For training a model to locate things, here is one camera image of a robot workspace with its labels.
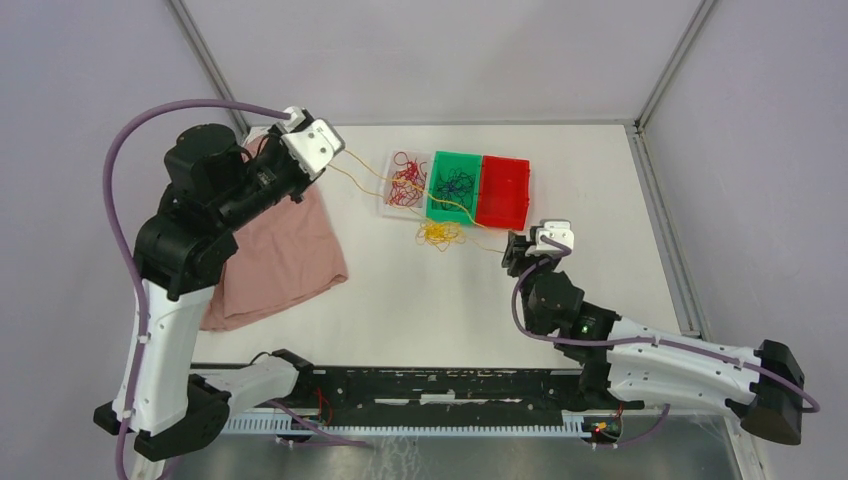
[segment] pink cloth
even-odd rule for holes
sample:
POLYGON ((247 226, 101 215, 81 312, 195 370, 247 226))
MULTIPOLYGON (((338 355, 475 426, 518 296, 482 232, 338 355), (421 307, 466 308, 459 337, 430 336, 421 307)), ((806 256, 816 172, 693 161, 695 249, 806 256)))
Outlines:
MULTIPOLYGON (((255 153, 258 140, 247 149, 255 153)), ((201 330, 234 330, 327 291, 347 280, 336 239, 317 184, 303 202, 286 198, 235 233, 230 257, 201 330)))

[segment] gray floor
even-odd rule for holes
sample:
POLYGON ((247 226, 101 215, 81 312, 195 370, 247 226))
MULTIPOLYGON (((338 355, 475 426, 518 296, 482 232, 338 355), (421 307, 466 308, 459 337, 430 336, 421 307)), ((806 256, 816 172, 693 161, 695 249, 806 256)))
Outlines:
MULTIPOLYGON (((625 419, 625 438, 655 419, 625 419)), ((372 449, 295 448, 265 436, 222 435, 187 456, 174 480, 188 479, 740 479, 724 422, 671 417, 651 440, 593 452, 568 438, 364 438, 372 449)))

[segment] white table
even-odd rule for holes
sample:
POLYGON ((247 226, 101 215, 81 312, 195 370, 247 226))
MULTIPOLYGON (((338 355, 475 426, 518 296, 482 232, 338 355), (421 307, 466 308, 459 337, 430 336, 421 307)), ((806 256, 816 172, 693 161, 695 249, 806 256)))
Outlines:
MULTIPOLYGON (((382 170, 393 149, 453 150, 531 162, 528 226, 566 218, 575 251, 561 268, 586 300, 679 332, 635 164, 621 125, 341 127, 353 152, 382 170)), ((371 191, 379 179, 353 158, 333 162, 371 191)), ((380 216, 374 197, 329 170, 319 180, 350 280, 285 312, 226 333, 201 332, 195 361, 246 362, 288 348, 315 364, 433 367, 573 367, 547 343, 516 331, 515 280, 501 256, 415 242, 418 222, 380 216), (398 270, 411 272, 399 278, 398 270)), ((503 250, 506 233, 466 229, 503 250)))

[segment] pile of yellow string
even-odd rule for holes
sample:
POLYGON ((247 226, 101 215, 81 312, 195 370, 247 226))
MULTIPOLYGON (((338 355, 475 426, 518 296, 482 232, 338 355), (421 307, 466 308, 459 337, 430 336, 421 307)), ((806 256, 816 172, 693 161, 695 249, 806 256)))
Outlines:
MULTIPOLYGON (((408 180, 403 180, 403 179, 394 179, 393 180, 393 179, 386 178, 386 177, 380 175, 379 173, 377 173, 373 168, 371 168, 370 165, 365 163, 365 161, 362 160, 361 158, 359 158, 359 156, 356 155, 355 153, 351 152, 350 150, 345 150, 345 152, 348 155, 350 155, 351 157, 355 158, 359 163, 362 164, 363 167, 365 167, 369 172, 371 172, 372 174, 374 174, 378 178, 380 178, 384 181, 387 181, 387 182, 405 182, 405 183, 408 183, 410 187, 418 190, 419 192, 424 193, 434 202, 444 203, 444 204, 447 204, 447 205, 453 205, 455 207, 458 207, 463 212, 465 212, 465 215, 468 216, 468 219, 471 221, 472 224, 474 224, 478 227, 481 227, 488 232, 491 232, 491 230, 488 227, 486 227, 485 225, 481 225, 480 223, 477 223, 474 220, 474 216, 471 215, 471 212, 469 212, 468 209, 465 208, 464 205, 456 203, 456 202, 452 202, 450 200, 442 200, 442 199, 436 198, 430 192, 428 192, 425 189, 413 184, 412 182, 409 182, 408 180)), ((337 172, 342 173, 342 174, 346 175, 348 178, 350 178, 353 181, 354 185, 356 185, 356 188, 362 190, 362 192, 367 193, 368 195, 375 196, 375 197, 384 198, 379 193, 370 192, 370 191, 366 190, 365 188, 363 188, 362 185, 360 185, 359 182, 356 180, 356 178, 353 175, 351 175, 350 173, 342 170, 341 168, 339 168, 335 165, 331 164, 329 166, 333 170, 336 170, 337 172)), ((395 207, 395 208, 409 209, 409 211, 415 213, 416 215, 418 215, 422 218, 421 225, 418 228, 418 233, 416 233, 416 235, 415 235, 415 239, 419 243, 419 245, 424 245, 424 244, 432 245, 432 246, 436 247, 437 249, 439 249, 440 252, 444 252, 451 245, 465 243, 466 235, 465 235, 465 232, 462 230, 462 227, 459 225, 459 223, 457 223, 457 222, 434 222, 433 220, 430 220, 429 218, 424 217, 423 215, 421 215, 420 213, 418 213, 417 211, 413 210, 410 207, 402 207, 402 206, 398 206, 398 205, 392 205, 391 203, 389 203, 389 205, 391 205, 392 207, 395 207)), ((480 245, 480 243, 478 243, 477 240, 475 240, 473 238, 471 238, 471 241, 474 242, 475 245, 477 245, 478 247, 480 247, 483 250, 486 250, 486 251, 489 251, 489 252, 495 252, 495 253, 503 253, 500 250, 495 250, 493 248, 484 247, 483 245, 480 245)))

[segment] plastic tray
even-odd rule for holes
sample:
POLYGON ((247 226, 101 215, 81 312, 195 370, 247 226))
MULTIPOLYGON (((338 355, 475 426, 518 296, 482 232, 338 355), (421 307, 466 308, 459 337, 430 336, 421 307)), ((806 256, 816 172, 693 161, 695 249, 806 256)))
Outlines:
MULTIPOLYGON (((481 155, 455 152, 436 152, 430 194, 440 200, 450 200, 464 206, 473 217, 480 193, 481 155)), ((437 222, 471 224, 468 215, 456 205, 427 201, 427 217, 437 222)))
POLYGON ((530 206, 530 162, 486 155, 474 219, 481 225, 524 230, 530 206))
POLYGON ((382 180, 377 199, 378 209, 384 217, 408 218, 421 220, 426 215, 427 191, 430 188, 430 178, 433 170, 433 154, 395 150, 386 159, 383 176, 386 178, 401 178, 414 180, 424 191, 418 192, 409 188, 406 182, 387 182, 382 180))

